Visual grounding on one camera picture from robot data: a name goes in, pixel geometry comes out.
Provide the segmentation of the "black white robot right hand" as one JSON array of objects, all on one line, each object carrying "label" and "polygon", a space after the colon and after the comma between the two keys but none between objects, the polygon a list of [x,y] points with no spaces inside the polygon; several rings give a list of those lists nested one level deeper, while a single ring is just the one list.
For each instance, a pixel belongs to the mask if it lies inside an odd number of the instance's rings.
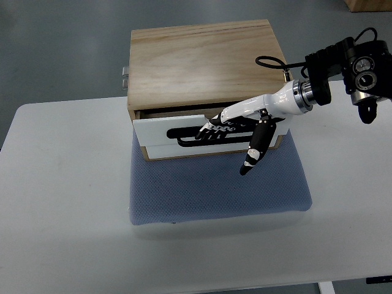
[{"label": "black white robot right hand", "polygon": [[277,123],[293,115],[302,115],[309,106],[301,94],[301,83],[293,80],[274,94],[263,94],[224,108],[209,119],[195,136],[197,140],[224,138],[235,131],[253,127],[246,159],[239,173],[245,175],[264,157],[270,147]]}]

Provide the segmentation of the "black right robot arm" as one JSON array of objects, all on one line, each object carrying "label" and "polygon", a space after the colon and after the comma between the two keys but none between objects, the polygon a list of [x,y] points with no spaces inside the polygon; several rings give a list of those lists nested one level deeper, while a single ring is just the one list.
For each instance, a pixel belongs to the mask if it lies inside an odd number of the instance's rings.
[{"label": "black right robot arm", "polygon": [[297,108],[305,113],[313,105],[331,103],[329,78],[343,76],[346,93],[358,108],[360,119],[372,123],[377,116],[377,104],[391,99],[391,53],[385,41],[378,38],[377,30],[369,27],[374,38],[359,43],[359,37],[344,40],[305,57],[303,62],[285,64],[272,56],[259,56],[256,64],[280,69],[285,75],[294,67],[301,69],[302,81],[292,84],[293,99]]}]

